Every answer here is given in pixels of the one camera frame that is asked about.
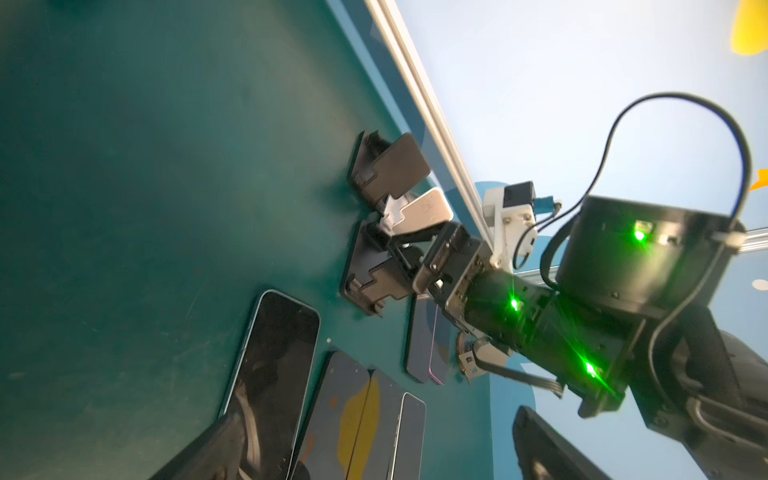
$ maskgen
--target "green led light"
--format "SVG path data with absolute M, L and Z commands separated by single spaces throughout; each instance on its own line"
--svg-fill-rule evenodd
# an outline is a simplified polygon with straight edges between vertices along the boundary
M 596 379 L 598 377 L 598 373 L 594 371 L 594 367 L 589 362 L 584 362 L 584 364 L 587 366 L 587 373 L 593 378 Z

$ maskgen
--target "black cable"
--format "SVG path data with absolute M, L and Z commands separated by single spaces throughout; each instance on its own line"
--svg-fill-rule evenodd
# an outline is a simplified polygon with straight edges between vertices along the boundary
M 739 215 L 741 214 L 741 210 L 743 209 L 743 201 L 744 201 L 744 198 L 746 198 L 746 193 L 749 187 L 749 179 L 752 175 L 752 157 L 750 155 L 750 149 L 746 144 L 746 138 L 744 137 L 744 133 L 741 131 L 741 128 L 739 127 L 738 123 L 731 116 L 731 114 L 725 111 L 725 109 L 713 103 L 712 101 L 707 100 L 706 98 L 698 97 L 696 95 L 687 94 L 683 92 L 675 92 L 675 91 L 649 94 L 649 95 L 645 95 L 644 97 L 640 97 L 637 100 L 630 103 L 627 107 L 624 108 L 624 110 L 621 111 L 621 113 L 614 120 L 614 124 L 611 126 L 611 131 L 608 133 L 608 138 L 605 141 L 605 148 L 603 149 L 603 157 L 600 160 L 600 166 L 598 167 L 598 171 L 597 173 L 595 173 L 594 178 L 592 179 L 592 182 L 589 184 L 589 187 L 587 187 L 587 190 L 584 192 L 584 195 L 581 196 L 578 202 L 576 202 L 573 207 L 566 210 L 562 215 L 558 215 L 557 217 L 554 217 L 554 216 L 548 217 L 547 219 L 542 220 L 541 222 L 537 222 L 536 224 L 530 226 L 521 235 L 520 240 L 518 240 L 518 244 L 515 247 L 515 252 L 512 255 L 512 266 L 515 269 L 520 268 L 520 266 L 517 265 L 518 251 L 520 250 L 522 241 L 525 238 L 525 236 L 528 234 L 528 232 L 530 232 L 531 229 L 536 228 L 539 225 L 542 225 L 542 227 L 538 230 L 539 232 L 541 232 L 544 228 L 549 227 L 555 221 L 560 220 L 562 217 L 565 217 L 570 212 L 574 211 L 579 205 L 581 205 L 584 199 L 587 198 L 587 195 L 589 195 L 589 193 L 592 191 L 592 189 L 594 188 L 594 185 L 598 182 L 600 175 L 603 173 L 603 168 L 605 167 L 605 161 L 608 157 L 608 152 L 611 149 L 611 142 L 613 141 L 614 133 L 616 132 L 616 127 L 621 121 L 621 118 L 623 118 L 624 115 L 627 112 L 629 112 L 629 110 L 634 108 L 636 105 L 641 104 L 644 101 L 654 100 L 656 98 L 677 98 L 680 100 L 689 101 L 691 103 L 694 103 L 701 107 L 706 108 L 707 110 L 717 115 L 723 122 L 725 122 L 731 134 L 733 134 L 733 137 L 736 139 L 737 146 L 739 147 L 739 153 L 741 155 L 743 169 L 742 169 L 742 177 L 741 177 L 740 195 L 737 199 L 736 205 L 734 205 L 733 207 L 733 211 L 731 212 L 731 216 L 730 216 L 729 230 L 733 229 L 733 226 L 738 221 Z

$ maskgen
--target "yellow shape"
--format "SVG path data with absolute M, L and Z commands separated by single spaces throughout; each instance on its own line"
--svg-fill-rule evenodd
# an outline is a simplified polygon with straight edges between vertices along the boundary
M 362 473 L 366 470 L 368 456 L 371 453 L 373 441 L 376 438 L 376 430 L 379 429 L 380 411 L 381 395 L 379 381 L 374 376 L 371 378 L 371 386 L 368 388 L 366 408 L 362 411 L 360 430 L 357 432 L 357 439 L 355 439 L 355 452 L 352 455 L 352 461 L 349 463 L 349 474 L 346 476 L 346 480 L 362 480 Z
M 339 421 L 339 443 L 336 446 L 336 457 L 339 463 L 344 465 L 344 476 L 349 471 L 349 462 L 352 459 L 352 452 L 355 449 L 355 437 L 360 427 L 360 417 L 362 409 L 366 406 L 366 396 L 368 395 L 368 385 L 354 395 L 344 405 L 344 411 Z
M 750 191 L 763 187 L 768 187 L 768 169 L 757 171 L 757 182 L 750 187 Z
M 739 55 L 768 49 L 768 0 L 741 0 L 730 47 Z

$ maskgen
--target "white oval spot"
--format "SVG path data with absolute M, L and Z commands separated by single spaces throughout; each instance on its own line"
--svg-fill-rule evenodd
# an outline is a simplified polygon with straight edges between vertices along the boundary
M 768 280 L 755 280 L 752 286 L 761 292 L 768 292 Z

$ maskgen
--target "green table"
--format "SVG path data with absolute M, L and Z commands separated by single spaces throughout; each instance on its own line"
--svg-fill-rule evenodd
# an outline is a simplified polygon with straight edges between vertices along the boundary
M 491 478 L 488 379 L 402 371 L 337 293 L 355 136 L 396 127 L 319 0 L 0 5 L 0 478 L 148 477 L 215 419 L 257 295 L 428 406 L 422 478 Z

